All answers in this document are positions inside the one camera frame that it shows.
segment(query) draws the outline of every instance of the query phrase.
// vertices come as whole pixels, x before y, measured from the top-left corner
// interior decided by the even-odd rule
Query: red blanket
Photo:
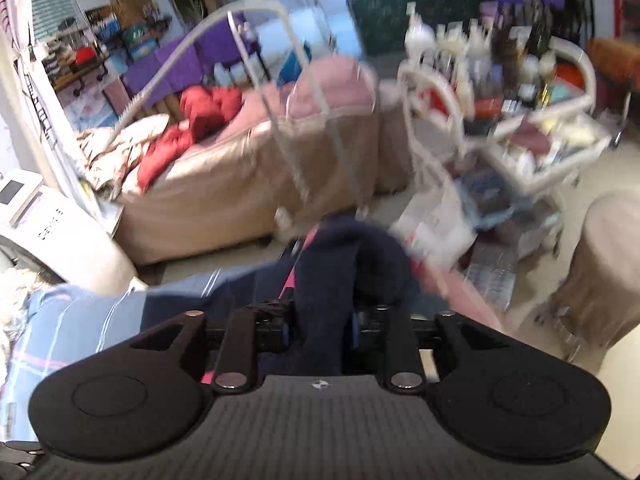
[[[169,126],[140,162],[138,187],[142,192],[191,146],[228,124],[242,108],[242,92],[192,86],[182,92],[180,108],[187,120]]]

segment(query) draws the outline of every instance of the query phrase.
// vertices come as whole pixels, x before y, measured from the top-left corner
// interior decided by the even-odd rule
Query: machine screen
[[[0,204],[7,205],[14,196],[22,189],[24,186],[21,182],[16,182],[15,180],[10,180],[9,183],[2,188],[0,191]]]

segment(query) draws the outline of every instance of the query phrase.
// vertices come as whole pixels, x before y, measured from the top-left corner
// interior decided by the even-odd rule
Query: brown box
[[[109,2],[122,30],[131,25],[146,23],[145,7],[158,8],[153,0],[109,0]]]

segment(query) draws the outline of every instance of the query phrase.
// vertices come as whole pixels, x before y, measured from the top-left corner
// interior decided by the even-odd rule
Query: dark green board
[[[425,23],[435,30],[439,23],[477,18],[480,3],[489,0],[347,0],[366,57],[404,50],[409,19],[406,4],[415,2]]]

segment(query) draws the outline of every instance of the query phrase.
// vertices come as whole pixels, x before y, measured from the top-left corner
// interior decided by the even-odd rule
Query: plaid fabric
[[[14,347],[0,399],[0,440],[37,440],[28,419],[28,402],[35,387],[56,370],[139,333],[149,295],[210,296],[253,270],[255,267],[217,269],[117,298],[100,298],[68,284],[34,293],[28,301],[30,320]]]

